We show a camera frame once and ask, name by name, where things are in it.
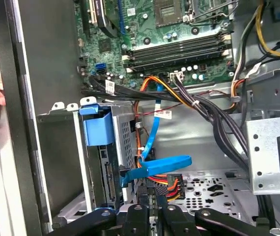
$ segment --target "ventilation holes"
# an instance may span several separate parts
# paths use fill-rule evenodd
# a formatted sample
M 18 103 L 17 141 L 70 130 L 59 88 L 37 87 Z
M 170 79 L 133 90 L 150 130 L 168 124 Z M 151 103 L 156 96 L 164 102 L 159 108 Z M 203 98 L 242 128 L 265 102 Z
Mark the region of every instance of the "ventilation holes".
M 122 128 L 122 137 L 124 141 L 124 149 L 125 155 L 128 162 L 128 167 L 134 169 L 136 167 L 135 161 L 132 157 L 132 150 L 131 150 L 131 140 L 130 140 L 130 126 L 128 122 L 123 122 L 121 124 Z

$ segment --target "green circuit board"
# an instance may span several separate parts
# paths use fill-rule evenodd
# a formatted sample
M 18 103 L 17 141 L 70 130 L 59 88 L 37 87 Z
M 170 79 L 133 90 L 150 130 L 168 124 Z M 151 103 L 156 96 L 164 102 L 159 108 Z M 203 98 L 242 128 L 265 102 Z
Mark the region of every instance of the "green circuit board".
M 233 68 L 232 52 L 224 57 L 214 59 L 199 60 L 196 63 L 186 63 L 184 65 L 170 65 L 163 69 L 145 71 L 144 73 L 128 73 L 124 61 L 122 61 L 122 49 L 124 50 L 142 50 L 154 49 L 156 46 L 168 45 L 185 40 L 199 39 L 209 35 L 215 35 L 222 31 L 222 25 L 228 23 L 231 30 L 232 24 L 228 19 L 217 18 L 217 24 L 211 21 L 201 23 L 185 24 L 183 16 L 185 15 L 184 0 L 174 1 L 178 5 L 170 9 L 167 4 L 163 6 L 163 2 L 169 0 L 121 0 L 123 23 L 125 28 L 124 34 L 119 33 L 117 38 L 109 38 L 98 27 L 90 25 L 90 36 L 84 33 L 82 13 L 80 5 L 75 4 L 75 16 L 78 30 L 79 48 L 81 57 L 87 61 L 87 71 L 89 74 L 97 74 L 95 65 L 98 63 L 106 63 L 106 76 L 116 84 L 124 85 L 129 88 L 139 89 L 143 83 L 144 77 L 148 74 L 158 75 L 159 72 L 166 72 L 168 75 L 174 71 L 182 73 L 182 83 L 184 86 L 199 85 L 207 82 L 221 83 L 230 81 Z M 193 0 L 195 3 L 196 14 L 203 14 L 209 9 L 220 4 L 226 3 L 227 0 Z M 222 7 L 217 12 L 228 14 L 228 7 Z M 169 22 L 163 22 L 158 18 L 169 18 Z M 197 28 L 198 34 L 192 33 L 192 28 Z M 155 90 L 155 86 L 149 87 L 149 90 Z

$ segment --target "white label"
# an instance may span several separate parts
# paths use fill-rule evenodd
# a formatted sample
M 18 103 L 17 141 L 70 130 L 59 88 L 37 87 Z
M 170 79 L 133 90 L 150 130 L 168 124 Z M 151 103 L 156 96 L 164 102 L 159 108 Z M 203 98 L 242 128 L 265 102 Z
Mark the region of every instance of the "white label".
M 127 16 L 134 16 L 136 14 L 135 8 L 129 8 L 127 9 Z
M 155 104 L 155 117 L 163 118 L 163 119 L 171 119 L 171 111 L 160 111 L 161 105 Z
M 154 116 L 163 119 L 171 119 L 171 111 L 157 111 L 154 113 Z
M 115 83 L 110 80 L 105 80 L 105 91 L 110 95 L 114 95 L 115 92 Z

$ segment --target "screw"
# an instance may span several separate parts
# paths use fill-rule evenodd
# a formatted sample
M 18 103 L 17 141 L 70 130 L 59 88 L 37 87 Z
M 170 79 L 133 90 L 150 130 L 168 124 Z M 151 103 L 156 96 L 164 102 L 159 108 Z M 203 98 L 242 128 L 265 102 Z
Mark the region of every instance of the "screw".
M 135 210 L 142 210 L 142 207 L 141 206 L 136 206 Z
M 104 211 L 103 213 L 102 213 L 102 216 L 109 216 L 111 213 L 108 211 L 108 210 L 106 210 L 106 211 Z
M 203 210 L 203 211 L 201 212 L 201 214 L 204 215 L 204 216 L 209 216 L 209 215 L 210 215 L 210 212 L 208 212 L 207 210 Z
M 169 210 L 175 210 L 176 208 L 174 206 L 168 206 Z

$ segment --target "motherboard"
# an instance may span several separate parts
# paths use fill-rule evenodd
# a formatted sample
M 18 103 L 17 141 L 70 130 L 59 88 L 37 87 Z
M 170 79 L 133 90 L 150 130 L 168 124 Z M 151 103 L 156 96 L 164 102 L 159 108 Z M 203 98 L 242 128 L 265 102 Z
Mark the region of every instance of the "motherboard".
M 234 0 L 75 0 L 84 71 L 139 89 L 155 75 L 172 87 L 230 81 Z M 153 85 L 148 90 L 155 90 Z

